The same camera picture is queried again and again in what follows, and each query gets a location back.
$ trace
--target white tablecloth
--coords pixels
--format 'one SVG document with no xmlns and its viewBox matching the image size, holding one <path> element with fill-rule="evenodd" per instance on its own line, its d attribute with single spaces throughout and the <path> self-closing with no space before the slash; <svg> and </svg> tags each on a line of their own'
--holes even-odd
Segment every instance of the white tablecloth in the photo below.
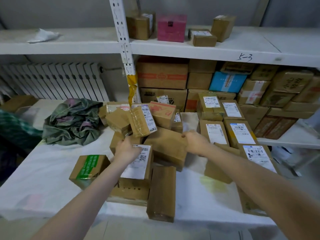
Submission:
<svg viewBox="0 0 320 240">
<path fill-rule="evenodd" d="M 46 106 L 46 100 L 34 105 L 40 108 L 44 119 L 55 106 Z M 196 129 L 196 113 L 182 113 L 184 130 Z M 38 128 L 41 120 L 37 118 Z M 18 169 L 0 187 L 0 215 L 7 220 L 25 217 L 52 217 L 65 206 L 80 189 L 69 180 L 80 155 L 105 154 L 112 157 L 109 145 L 113 136 L 104 129 L 98 140 L 86 146 L 38 145 Z M 268 217 L 243 214 L 235 183 L 225 184 L 203 175 L 207 159 L 188 154 L 182 172 L 176 177 L 175 222 L 148 219 L 146 207 L 105 202 L 97 220 L 126 217 L 148 224 L 166 224 L 172 227 L 205 227 L 212 230 L 238 231 L 277 226 Z"/>
</svg>

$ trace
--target person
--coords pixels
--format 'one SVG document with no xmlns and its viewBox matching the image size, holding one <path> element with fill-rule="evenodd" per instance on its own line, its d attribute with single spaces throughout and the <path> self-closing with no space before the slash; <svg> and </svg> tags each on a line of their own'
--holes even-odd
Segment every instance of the person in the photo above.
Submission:
<svg viewBox="0 0 320 240">
<path fill-rule="evenodd" d="M 202 155 L 219 166 L 270 218 L 289 240 L 320 239 L 320 204 L 289 181 L 262 166 L 210 144 L 191 130 L 182 134 L 189 153 Z M 100 208 L 126 167 L 140 154 L 130 137 L 116 146 L 114 160 L 31 239 L 83 239 Z"/>
</svg>

